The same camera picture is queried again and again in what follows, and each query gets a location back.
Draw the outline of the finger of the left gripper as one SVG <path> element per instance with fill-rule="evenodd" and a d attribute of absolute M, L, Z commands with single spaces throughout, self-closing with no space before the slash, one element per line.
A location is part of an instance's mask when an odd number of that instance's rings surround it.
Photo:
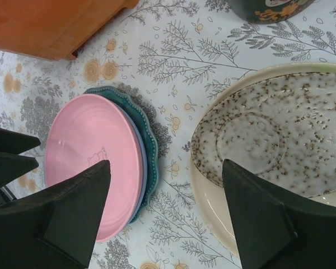
<path fill-rule="evenodd" d="M 0 128 L 0 152 L 21 154 L 40 145 L 37 137 Z"/>
<path fill-rule="evenodd" d="M 38 166 L 34 157 L 0 152 L 0 188 Z"/>

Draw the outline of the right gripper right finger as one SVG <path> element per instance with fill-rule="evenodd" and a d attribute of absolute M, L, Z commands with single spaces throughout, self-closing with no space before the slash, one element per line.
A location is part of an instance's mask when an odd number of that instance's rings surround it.
<path fill-rule="evenodd" d="M 226 159 L 223 188 L 243 268 L 336 268 L 336 207 Z"/>

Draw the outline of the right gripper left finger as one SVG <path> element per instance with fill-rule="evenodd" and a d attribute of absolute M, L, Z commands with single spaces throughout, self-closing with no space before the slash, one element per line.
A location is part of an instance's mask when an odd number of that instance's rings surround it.
<path fill-rule="evenodd" d="M 103 160 L 0 207 L 0 268 L 88 268 L 111 180 Z"/>

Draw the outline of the pink plate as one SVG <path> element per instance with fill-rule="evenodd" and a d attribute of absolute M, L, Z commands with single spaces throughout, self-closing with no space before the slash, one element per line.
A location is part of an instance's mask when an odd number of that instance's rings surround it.
<path fill-rule="evenodd" d="M 109 160 L 111 183 L 96 237 L 103 242 L 129 222 L 141 191 L 141 151 L 133 127 L 119 107 L 97 94 L 69 101 L 57 114 L 46 141 L 48 187 L 101 160 Z"/>

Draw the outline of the light blue plate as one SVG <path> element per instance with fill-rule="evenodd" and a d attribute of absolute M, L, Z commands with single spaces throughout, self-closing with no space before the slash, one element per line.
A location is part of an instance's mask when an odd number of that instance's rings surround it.
<path fill-rule="evenodd" d="M 148 178 L 148 164 L 147 164 L 147 155 L 146 155 L 146 149 L 144 146 L 144 142 L 142 139 L 142 136 L 136 126 L 136 124 L 133 122 L 133 120 L 131 119 L 131 117 L 122 109 L 119 108 L 120 111 L 125 115 L 125 117 L 127 118 L 127 120 L 130 122 L 130 125 L 133 127 L 138 143 L 139 143 L 139 148 L 141 151 L 141 170 L 142 170 L 142 175 L 141 175 L 141 191 L 140 191 L 140 195 L 139 195 L 139 199 L 137 201 L 136 207 L 134 212 L 131 215 L 131 218 L 129 220 L 129 224 L 133 222 L 133 219 L 135 218 L 135 216 L 138 213 L 139 207 L 141 206 L 141 203 L 143 201 L 143 197 L 144 197 L 144 193 L 146 190 L 146 185 L 147 185 L 147 178 Z"/>

